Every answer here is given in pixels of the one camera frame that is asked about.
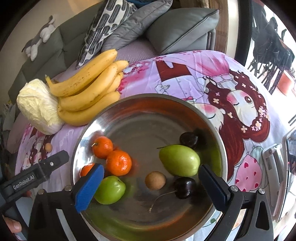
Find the person's hand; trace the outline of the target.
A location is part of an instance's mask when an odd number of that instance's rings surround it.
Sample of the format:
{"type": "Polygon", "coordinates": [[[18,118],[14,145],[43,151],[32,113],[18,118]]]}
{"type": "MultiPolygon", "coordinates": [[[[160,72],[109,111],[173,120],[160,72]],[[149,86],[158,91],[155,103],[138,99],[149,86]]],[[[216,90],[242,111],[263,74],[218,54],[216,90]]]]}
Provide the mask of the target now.
{"type": "Polygon", "coordinates": [[[5,216],[3,216],[3,219],[12,233],[19,233],[22,231],[22,226],[18,221],[5,216]]]}

